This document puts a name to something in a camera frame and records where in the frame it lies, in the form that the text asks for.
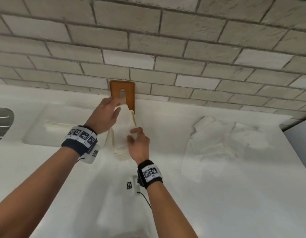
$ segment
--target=person's left arm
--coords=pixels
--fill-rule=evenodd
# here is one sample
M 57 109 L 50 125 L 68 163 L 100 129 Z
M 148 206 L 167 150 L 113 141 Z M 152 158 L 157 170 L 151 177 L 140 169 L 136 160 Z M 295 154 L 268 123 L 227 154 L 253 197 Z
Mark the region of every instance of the person's left arm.
M 86 126 L 98 134 L 116 122 L 121 99 L 103 99 Z M 27 238 L 35 230 L 76 164 L 79 154 L 62 147 L 0 203 L 0 238 Z

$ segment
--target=black cable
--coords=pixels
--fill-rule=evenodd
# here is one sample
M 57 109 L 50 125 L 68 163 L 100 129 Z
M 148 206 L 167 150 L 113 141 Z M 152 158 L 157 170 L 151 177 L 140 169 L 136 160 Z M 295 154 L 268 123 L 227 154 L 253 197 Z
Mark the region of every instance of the black cable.
M 79 160 L 84 160 L 85 158 L 81 158 L 81 159 L 79 159 Z M 77 160 L 77 162 L 79 161 L 79 160 Z
M 141 194 L 141 195 L 144 197 L 144 199 L 146 200 L 146 202 L 148 203 L 148 205 L 149 205 L 150 208 L 152 209 L 152 207 L 151 207 L 150 203 L 147 201 L 146 197 L 145 197 L 141 192 L 137 192 L 137 193 L 138 193 L 138 194 Z

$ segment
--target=person's right arm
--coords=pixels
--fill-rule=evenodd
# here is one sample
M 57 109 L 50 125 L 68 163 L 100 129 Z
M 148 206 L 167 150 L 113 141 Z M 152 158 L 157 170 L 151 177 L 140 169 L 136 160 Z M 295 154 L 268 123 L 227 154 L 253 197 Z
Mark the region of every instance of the person's right arm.
M 129 153 L 139 165 L 149 159 L 150 139 L 145 136 L 142 128 L 134 128 L 130 132 L 137 133 L 136 140 L 131 136 L 128 136 L 127 140 Z M 162 182 L 151 184 L 147 193 L 159 238 L 198 238 Z

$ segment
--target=forearm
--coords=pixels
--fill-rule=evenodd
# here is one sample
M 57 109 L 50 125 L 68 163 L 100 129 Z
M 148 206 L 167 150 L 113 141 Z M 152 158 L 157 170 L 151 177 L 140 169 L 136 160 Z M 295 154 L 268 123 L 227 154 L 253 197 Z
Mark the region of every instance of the forearm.
M 159 238 L 198 238 L 162 182 L 147 188 Z
M 0 237 L 29 237 L 67 179 L 79 155 L 60 148 L 0 203 Z

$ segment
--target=orange wooden plate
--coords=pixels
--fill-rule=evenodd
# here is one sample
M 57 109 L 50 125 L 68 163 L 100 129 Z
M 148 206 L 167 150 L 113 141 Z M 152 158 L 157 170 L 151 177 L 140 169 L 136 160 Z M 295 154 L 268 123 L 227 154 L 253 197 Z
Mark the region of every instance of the orange wooden plate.
M 120 97 L 120 91 L 124 89 L 126 93 L 127 106 L 135 112 L 135 83 L 129 81 L 110 81 L 111 96 Z

